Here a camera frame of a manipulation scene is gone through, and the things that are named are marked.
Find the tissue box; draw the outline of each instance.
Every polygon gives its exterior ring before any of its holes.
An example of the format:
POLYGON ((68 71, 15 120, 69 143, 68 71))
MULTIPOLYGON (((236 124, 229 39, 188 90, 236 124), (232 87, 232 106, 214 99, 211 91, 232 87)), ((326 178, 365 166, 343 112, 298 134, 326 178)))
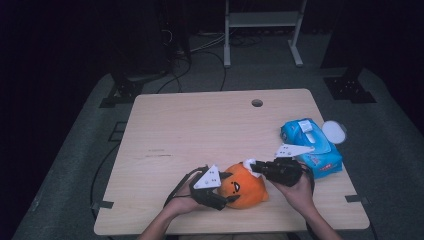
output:
POLYGON ((316 179, 342 171, 342 155, 312 119, 305 118, 285 123, 281 127, 281 137, 287 144, 315 148, 313 152, 296 156, 296 160, 308 165, 316 179))

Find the floor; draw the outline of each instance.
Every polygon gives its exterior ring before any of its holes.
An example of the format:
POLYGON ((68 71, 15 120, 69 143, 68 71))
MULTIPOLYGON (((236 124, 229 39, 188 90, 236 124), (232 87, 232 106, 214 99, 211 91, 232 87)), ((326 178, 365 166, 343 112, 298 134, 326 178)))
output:
MULTIPOLYGON (((290 54, 288 35, 242 39, 245 45, 232 47, 228 69, 221 62, 222 45, 213 45, 193 54, 191 65, 175 61, 173 74, 180 76, 179 84, 170 81, 174 76, 168 74, 145 84, 142 94, 309 89, 324 120, 336 120, 347 128, 348 138, 338 148, 354 187, 368 201, 364 208, 373 227, 340 234, 345 239, 419 239, 424 235, 424 161, 420 157, 424 156, 424 138, 384 82, 366 69, 359 81, 376 103, 353 104, 332 98, 323 78, 338 76, 344 69, 320 68, 330 36, 300 35, 301 68, 295 66, 290 54)), ((190 39, 192 48, 210 41, 209 37, 190 39)), ((110 75, 99 79, 14 239, 107 238, 93 232, 95 203, 102 200, 117 141, 122 137, 120 131, 132 107, 117 104, 99 108, 112 86, 110 75)), ((301 239, 311 239, 305 232, 298 234, 301 239)))

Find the orange plush toy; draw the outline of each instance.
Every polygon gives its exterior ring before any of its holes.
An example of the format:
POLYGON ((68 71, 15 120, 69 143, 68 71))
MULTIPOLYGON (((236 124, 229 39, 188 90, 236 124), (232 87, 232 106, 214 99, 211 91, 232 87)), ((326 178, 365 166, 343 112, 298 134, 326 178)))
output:
POLYGON ((221 180, 218 194, 223 197, 239 196, 234 202, 227 203, 228 207, 245 209, 268 200, 262 175, 251 171, 250 164, 254 163, 254 159, 248 159, 225 170, 232 175, 221 180))

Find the dark background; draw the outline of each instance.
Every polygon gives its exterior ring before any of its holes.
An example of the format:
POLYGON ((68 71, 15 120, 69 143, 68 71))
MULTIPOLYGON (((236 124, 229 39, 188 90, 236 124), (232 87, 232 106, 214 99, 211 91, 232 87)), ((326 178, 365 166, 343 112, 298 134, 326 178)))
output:
MULTIPOLYGON (((345 67, 359 58, 423 133, 424 20, 418 2, 310 0, 302 32, 333 31, 322 67, 345 67)), ((222 0, 186 0, 186 18, 167 6, 129 0, 0 3, 1 239, 13 235, 84 102, 111 65, 140 74, 168 70, 169 49, 160 29, 223 31, 222 0)), ((243 6, 297 7, 284 0, 232 3, 234 9, 243 6)))

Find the white shelf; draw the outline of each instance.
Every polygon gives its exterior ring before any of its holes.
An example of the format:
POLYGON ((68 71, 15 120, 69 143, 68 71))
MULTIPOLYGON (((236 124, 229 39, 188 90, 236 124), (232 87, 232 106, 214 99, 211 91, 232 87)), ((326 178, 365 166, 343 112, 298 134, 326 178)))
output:
POLYGON ((229 27, 281 27, 296 26, 299 12, 230 13, 229 27))

